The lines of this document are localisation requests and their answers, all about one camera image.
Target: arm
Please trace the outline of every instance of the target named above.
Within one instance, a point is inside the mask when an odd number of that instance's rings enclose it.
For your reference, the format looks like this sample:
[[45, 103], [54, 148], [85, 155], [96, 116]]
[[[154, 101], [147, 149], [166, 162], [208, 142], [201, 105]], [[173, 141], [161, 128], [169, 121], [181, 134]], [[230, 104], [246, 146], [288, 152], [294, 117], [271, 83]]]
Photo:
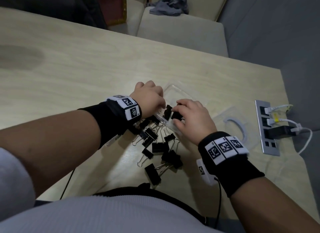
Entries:
[[206, 108], [198, 101], [178, 100], [185, 123], [175, 125], [198, 146], [208, 172], [216, 175], [246, 232], [320, 232], [320, 225], [277, 186], [264, 177], [247, 159], [237, 154], [215, 164], [205, 146], [229, 136], [218, 132]]
[[[152, 81], [137, 83], [130, 95], [140, 106], [142, 118], [165, 107], [162, 96], [162, 88]], [[75, 110], [0, 130], [0, 148], [21, 161], [38, 197], [94, 154], [102, 141], [110, 140], [130, 125], [107, 107], [102, 113], [105, 123], [86, 110]]]

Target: black cable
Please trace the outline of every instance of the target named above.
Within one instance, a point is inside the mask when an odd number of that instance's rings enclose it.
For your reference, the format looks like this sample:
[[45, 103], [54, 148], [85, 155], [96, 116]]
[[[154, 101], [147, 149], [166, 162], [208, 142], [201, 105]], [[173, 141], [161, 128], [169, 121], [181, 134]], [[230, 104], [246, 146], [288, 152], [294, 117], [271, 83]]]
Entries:
[[71, 175], [70, 175], [70, 177], [69, 177], [69, 180], [68, 180], [68, 182], [66, 183], [66, 187], [64, 188], [64, 190], [63, 190], [63, 192], [62, 192], [62, 195], [61, 195], [61, 197], [60, 197], [60, 199], [59, 199], [59, 200], [61, 200], [61, 199], [62, 199], [62, 197], [63, 197], [63, 195], [64, 195], [64, 192], [65, 192], [65, 191], [66, 191], [66, 189], [67, 189], [67, 186], [68, 186], [68, 184], [69, 184], [69, 182], [70, 182], [70, 180], [71, 180], [71, 177], [72, 177], [72, 175], [73, 175], [74, 171], [75, 171], [75, 169], [72, 171], [72, 173], [71, 173]]
[[220, 209], [221, 209], [221, 185], [220, 182], [217, 178], [214, 178], [218, 184], [219, 184], [219, 190], [220, 190], [220, 198], [219, 198], [219, 208], [218, 208], [218, 214], [217, 214], [217, 218], [216, 218], [216, 222], [214, 223], [214, 228], [216, 229], [218, 226], [218, 221], [219, 221], [219, 216], [220, 216]]

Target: hand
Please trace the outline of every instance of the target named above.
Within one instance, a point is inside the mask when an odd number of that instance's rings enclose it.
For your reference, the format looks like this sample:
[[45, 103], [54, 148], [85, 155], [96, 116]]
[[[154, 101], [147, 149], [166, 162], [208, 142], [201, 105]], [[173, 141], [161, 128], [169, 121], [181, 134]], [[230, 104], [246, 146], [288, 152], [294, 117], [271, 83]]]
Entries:
[[182, 99], [177, 103], [172, 111], [178, 111], [185, 119], [185, 123], [178, 119], [173, 119], [173, 123], [196, 146], [209, 134], [217, 131], [208, 110], [199, 101]]
[[142, 118], [150, 117], [160, 108], [166, 107], [162, 87], [156, 86], [151, 80], [146, 82], [146, 84], [138, 82], [130, 97], [139, 104]]

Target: wristband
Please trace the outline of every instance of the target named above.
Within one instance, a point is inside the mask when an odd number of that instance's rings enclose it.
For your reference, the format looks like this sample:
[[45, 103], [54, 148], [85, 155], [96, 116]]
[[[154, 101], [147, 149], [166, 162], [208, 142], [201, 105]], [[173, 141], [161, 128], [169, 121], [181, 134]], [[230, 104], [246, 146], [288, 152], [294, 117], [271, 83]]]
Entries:
[[89, 112], [98, 123], [101, 134], [99, 149], [108, 141], [115, 141], [142, 116], [138, 103], [131, 97], [123, 95], [109, 97], [104, 102], [79, 110]]
[[208, 135], [198, 150], [207, 171], [217, 176], [228, 197], [247, 181], [265, 176], [248, 161], [249, 151], [241, 141], [225, 132]]

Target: wooden table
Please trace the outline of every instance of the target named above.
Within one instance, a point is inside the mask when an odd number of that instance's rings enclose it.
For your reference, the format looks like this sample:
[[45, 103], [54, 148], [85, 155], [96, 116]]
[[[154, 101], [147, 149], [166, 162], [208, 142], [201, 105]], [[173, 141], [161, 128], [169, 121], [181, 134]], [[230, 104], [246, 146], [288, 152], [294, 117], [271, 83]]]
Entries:
[[[0, 129], [94, 105], [114, 94], [130, 94], [138, 81], [148, 80], [157, 85], [173, 79], [185, 83], [210, 99], [212, 115], [235, 105], [255, 128], [255, 99], [288, 103], [278, 69], [12, 9], [0, 8], [0, 23]], [[64, 197], [147, 182], [144, 169], [136, 165], [142, 146], [132, 146], [133, 138], [126, 132], [80, 165]], [[179, 147], [183, 169], [167, 171], [157, 190], [215, 217], [219, 189], [202, 182], [197, 149], [184, 145], [187, 149]], [[280, 157], [268, 156], [257, 146], [250, 161], [274, 181], [283, 161], [294, 158], [275, 183], [319, 222], [303, 159], [291, 139], [282, 139], [280, 150]], [[144, 165], [151, 162], [159, 164], [160, 156]], [[58, 200], [67, 180], [40, 199]], [[224, 191], [221, 215], [237, 218]]]

